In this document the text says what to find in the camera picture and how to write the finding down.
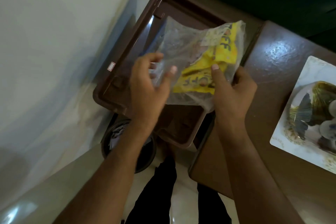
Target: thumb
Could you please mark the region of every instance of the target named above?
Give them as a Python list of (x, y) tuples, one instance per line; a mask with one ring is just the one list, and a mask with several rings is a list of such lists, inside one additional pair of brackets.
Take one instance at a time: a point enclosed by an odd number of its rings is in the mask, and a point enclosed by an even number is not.
[(167, 72), (162, 81), (160, 86), (158, 87), (157, 91), (158, 93), (161, 95), (161, 97), (164, 98), (168, 98), (169, 93), (170, 93), (170, 84), (171, 84), (171, 80), (174, 77), (175, 73), (177, 72), (177, 67), (176, 66), (172, 66), (170, 68), (170, 71)]
[(215, 83), (215, 88), (217, 87), (231, 87), (230, 83), (226, 80), (223, 72), (219, 69), (217, 64), (211, 66), (211, 76)]

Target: forearm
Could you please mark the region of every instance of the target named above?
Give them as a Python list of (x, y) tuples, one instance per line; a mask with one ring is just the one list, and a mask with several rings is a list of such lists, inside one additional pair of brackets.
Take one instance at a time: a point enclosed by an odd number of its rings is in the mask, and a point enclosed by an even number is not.
[(303, 224), (262, 162), (245, 127), (221, 138), (239, 222)]
[(119, 224), (143, 143), (151, 132), (131, 123), (120, 142), (54, 224)]

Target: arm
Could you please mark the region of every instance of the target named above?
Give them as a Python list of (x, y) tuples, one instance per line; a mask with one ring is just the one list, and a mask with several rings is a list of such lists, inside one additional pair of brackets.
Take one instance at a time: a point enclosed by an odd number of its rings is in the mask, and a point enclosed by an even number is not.
[(265, 167), (245, 129), (245, 116), (257, 89), (240, 67), (231, 86), (216, 65), (214, 104), (216, 130), (225, 154), (239, 222), (304, 224)]
[(131, 188), (137, 158), (152, 132), (170, 92), (170, 79), (176, 67), (155, 89), (149, 77), (151, 62), (162, 54), (147, 54), (137, 60), (130, 80), (133, 119), (115, 149), (92, 178), (56, 218), (54, 224), (120, 224)]

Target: hand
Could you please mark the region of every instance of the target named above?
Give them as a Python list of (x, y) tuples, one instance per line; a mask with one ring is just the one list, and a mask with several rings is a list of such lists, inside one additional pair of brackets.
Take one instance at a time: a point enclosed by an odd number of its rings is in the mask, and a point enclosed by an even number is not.
[(245, 131), (245, 116), (257, 84), (242, 67), (236, 72), (237, 84), (234, 86), (225, 79), (218, 65), (212, 65), (211, 70), (215, 82), (216, 129), (220, 138), (232, 138)]
[(132, 120), (153, 130), (170, 93), (171, 79), (177, 71), (172, 66), (164, 75), (161, 85), (155, 88), (148, 69), (155, 69), (155, 64), (163, 58), (162, 53), (149, 53), (137, 59), (130, 79), (132, 98)]

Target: fingernail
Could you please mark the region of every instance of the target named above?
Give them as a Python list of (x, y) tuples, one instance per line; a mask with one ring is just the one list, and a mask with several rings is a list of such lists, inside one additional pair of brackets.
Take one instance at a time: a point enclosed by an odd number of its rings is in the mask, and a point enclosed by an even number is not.
[(172, 67), (170, 68), (170, 72), (171, 72), (172, 74), (175, 74), (176, 71), (177, 71), (177, 67), (176, 67), (176, 66), (172, 66)]
[(217, 64), (213, 64), (211, 66), (211, 68), (212, 68), (212, 70), (217, 70), (217, 69), (219, 69), (219, 66)]

